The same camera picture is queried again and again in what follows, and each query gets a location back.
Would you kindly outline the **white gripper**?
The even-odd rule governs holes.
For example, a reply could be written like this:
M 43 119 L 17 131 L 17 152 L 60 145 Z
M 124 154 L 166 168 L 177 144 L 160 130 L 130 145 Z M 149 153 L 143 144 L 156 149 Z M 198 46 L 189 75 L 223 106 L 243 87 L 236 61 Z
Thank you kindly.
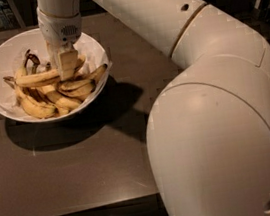
M 61 80 L 69 80 L 78 59 L 78 52 L 73 49 L 74 44 L 82 35 L 79 3 L 74 2 L 50 9 L 38 7 L 36 11 L 39 29 L 46 41 L 51 67 L 58 67 Z

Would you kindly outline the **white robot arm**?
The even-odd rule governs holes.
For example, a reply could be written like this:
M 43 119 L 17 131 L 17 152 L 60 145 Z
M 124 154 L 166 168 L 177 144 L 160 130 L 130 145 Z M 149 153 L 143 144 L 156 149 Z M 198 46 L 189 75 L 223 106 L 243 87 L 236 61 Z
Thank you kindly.
M 181 68 L 159 94 L 147 151 L 169 216 L 270 216 L 270 45 L 202 0 L 93 0 Z M 80 0 L 37 0 L 59 68 Z

